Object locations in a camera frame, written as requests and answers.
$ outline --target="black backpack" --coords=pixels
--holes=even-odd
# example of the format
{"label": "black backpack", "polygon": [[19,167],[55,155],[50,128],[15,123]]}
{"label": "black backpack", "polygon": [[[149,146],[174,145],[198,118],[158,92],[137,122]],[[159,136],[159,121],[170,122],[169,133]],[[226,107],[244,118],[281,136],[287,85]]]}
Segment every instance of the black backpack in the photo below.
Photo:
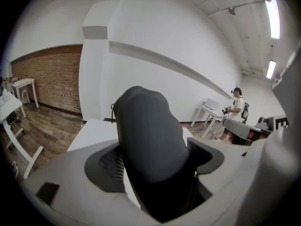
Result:
{"label": "black backpack", "polygon": [[248,115],[249,115],[249,107],[250,107],[250,105],[245,102],[244,110],[241,113],[241,118],[243,118],[245,121],[247,120]]}

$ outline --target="fluorescent light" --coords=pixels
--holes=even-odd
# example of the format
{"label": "fluorescent light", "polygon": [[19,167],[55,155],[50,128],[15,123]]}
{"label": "fluorescent light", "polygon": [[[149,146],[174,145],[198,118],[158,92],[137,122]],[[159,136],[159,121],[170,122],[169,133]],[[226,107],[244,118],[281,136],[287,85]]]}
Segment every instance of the fluorescent light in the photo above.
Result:
{"label": "fluorescent light", "polygon": [[265,1],[269,13],[269,24],[271,26],[271,37],[274,39],[280,38],[280,19],[276,0],[271,2]]}
{"label": "fluorescent light", "polygon": [[268,73],[267,73],[267,78],[269,78],[269,79],[272,78],[275,67],[276,67],[276,62],[270,60],[269,61],[269,70],[268,70]]}

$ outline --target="wood plank floor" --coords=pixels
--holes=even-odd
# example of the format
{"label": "wood plank floor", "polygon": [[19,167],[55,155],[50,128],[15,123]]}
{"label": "wood plank floor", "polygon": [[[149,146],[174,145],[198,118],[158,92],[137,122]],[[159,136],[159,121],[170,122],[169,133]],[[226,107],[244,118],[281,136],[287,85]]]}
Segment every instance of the wood plank floor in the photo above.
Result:
{"label": "wood plank floor", "polygon": [[[17,113],[21,122],[13,123],[13,132],[16,133],[20,128],[24,129],[24,134],[19,135],[17,139],[30,156],[34,155],[40,145],[44,147],[44,151],[39,155],[31,170],[31,172],[33,172],[45,165],[55,156],[67,151],[71,142],[81,129],[82,118],[43,106],[36,108],[34,103],[24,105],[24,110],[27,117],[23,118],[21,111]],[[209,123],[206,126],[203,126],[203,124],[204,123],[196,123],[193,128],[190,127],[190,124],[182,124],[182,126],[186,127],[194,137],[201,137],[209,126]],[[205,139],[213,139],[214,135],[211,132],[218,126],[219,122],[216,122]],[[220,136],[222,132],[223,127],[219,130],[217,135]],[[8,161],[17,162],[21,178],[28,162],[15,147],[13,147],[12,150],[6,150],[9,138],[4,130],[0,131],[0,141],[3,150],[6,152]]]}

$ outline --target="brick wall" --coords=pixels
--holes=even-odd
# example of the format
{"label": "brick wall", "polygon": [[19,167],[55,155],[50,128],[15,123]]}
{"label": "brick wall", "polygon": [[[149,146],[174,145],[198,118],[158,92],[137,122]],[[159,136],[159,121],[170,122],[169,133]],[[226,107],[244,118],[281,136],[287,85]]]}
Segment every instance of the brick wall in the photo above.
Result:
{"label": "brick wall", "polygon": [[[73,113],[79,105],[79,61],[82,45],[49,48],[25,55],[12,62],[12,73],[19,79],[35,79],[38,102]],[[33,99],[32,89],[27,88]]]}

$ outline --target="man wearing white t-shirt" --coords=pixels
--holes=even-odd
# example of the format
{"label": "man wearing white t-shirt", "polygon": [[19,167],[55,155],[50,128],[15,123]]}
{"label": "man wearing white t-shirt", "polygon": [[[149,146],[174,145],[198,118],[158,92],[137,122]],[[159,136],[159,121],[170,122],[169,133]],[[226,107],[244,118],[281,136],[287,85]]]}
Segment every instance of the man wearing white t-shirt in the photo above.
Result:
{"label": "man wearing white t-shirt", "polygon": [[[229,112],[229,119],[233,121],[241,122],[241,113],[244,109],[244,98],[241,96],[242,92],[240,88],[235,88],[233,91],[234,97],[237,98],[237,101],[233,105],[231,109],[228,109],[227,112]],[[223,141],[227,135],[229,134],[229,130],[225,128],[224,133],[222,134],[221,138],[216,139],[215,141]]]}

